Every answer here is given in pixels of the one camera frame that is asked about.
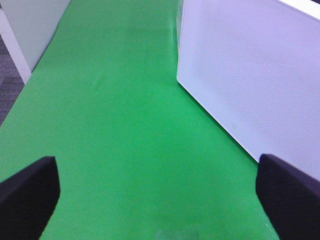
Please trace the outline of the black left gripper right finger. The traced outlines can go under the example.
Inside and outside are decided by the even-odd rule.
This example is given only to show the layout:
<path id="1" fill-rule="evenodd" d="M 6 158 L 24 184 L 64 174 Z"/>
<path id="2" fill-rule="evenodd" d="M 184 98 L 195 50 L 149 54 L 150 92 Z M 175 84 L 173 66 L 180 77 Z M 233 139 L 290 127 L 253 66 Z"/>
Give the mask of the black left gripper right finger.
<path id="1" fill-rule="evenodd" d="M 320 238 L 320 182 L 272 154 L 259 158 L 255 192 L 281 240 Z"/>

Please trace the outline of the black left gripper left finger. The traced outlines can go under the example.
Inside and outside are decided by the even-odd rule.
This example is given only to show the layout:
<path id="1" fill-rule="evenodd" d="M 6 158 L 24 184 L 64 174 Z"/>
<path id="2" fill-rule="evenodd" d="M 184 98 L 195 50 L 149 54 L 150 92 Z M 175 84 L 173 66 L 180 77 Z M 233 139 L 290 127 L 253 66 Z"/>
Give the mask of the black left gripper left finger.
<path id="1" fill-rule="evenodd" d="M 54 156 L 45 156 L 0 183 L 0 238 L 38 240 L 61 194 Z"/>

